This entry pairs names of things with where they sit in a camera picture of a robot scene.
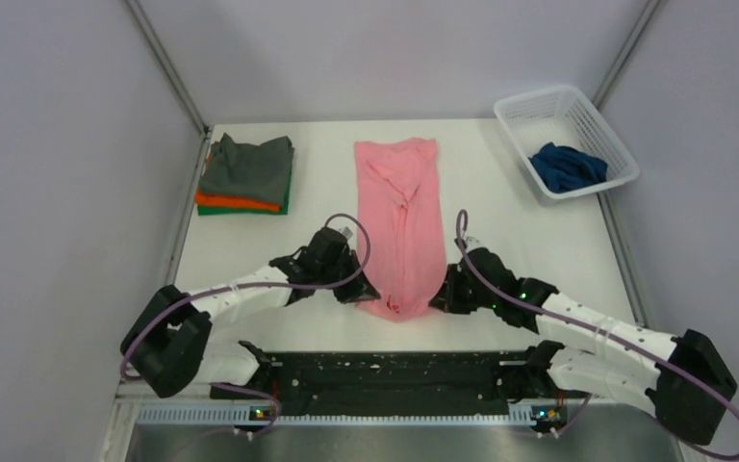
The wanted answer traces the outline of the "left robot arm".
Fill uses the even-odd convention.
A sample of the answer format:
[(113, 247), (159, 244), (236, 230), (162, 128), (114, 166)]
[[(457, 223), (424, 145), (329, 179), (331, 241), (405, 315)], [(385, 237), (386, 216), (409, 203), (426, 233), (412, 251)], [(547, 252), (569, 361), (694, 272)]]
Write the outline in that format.
[(271, 259), (258, 270), (207, 289), (182, 291), (165, 285), (149, 299), (120, 344), (120, 375), (142, 381), (159, 398), (190, 385), (235, 387), (248, 398), (268, 389), (270, 359), (230, 333), (238, 321), (288, 307), (330, 291), (343, 304), (374, 300), (365, 276), (373, 252), (370, 235), (357, 227), (362, 248), (348, 229), (324, 225), (296, 252)]

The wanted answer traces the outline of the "pink t shirt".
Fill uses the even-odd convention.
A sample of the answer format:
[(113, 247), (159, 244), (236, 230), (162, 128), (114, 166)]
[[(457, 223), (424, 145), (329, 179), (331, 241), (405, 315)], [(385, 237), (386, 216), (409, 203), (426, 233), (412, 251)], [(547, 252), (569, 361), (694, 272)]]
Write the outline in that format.
[(446, 246), (437, 169), (438, 144), (412, 138), (357, 141), (358, 219), (370, 245), (364, 274), (379, 293), (359, 306), (387, 321), (424, 315), (446, 276)]

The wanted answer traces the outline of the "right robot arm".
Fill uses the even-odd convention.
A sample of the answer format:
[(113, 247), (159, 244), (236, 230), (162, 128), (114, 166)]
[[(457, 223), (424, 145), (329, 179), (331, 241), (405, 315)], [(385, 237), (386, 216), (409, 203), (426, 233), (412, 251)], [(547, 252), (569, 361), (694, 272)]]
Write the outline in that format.
[(451, 314), (491, 310), (541, 339), (525, 382), (539, 397), (557, 390), (611, 398), (655, 418), (686, 443), (712, 442), (738, 385), (714, 343), (699, 331), (681, 335), (632, 325), (591, 309), (555, 286), (516, 277), (472, 238), (455, 241), (462, 256), (448, 266), (434, 307)]

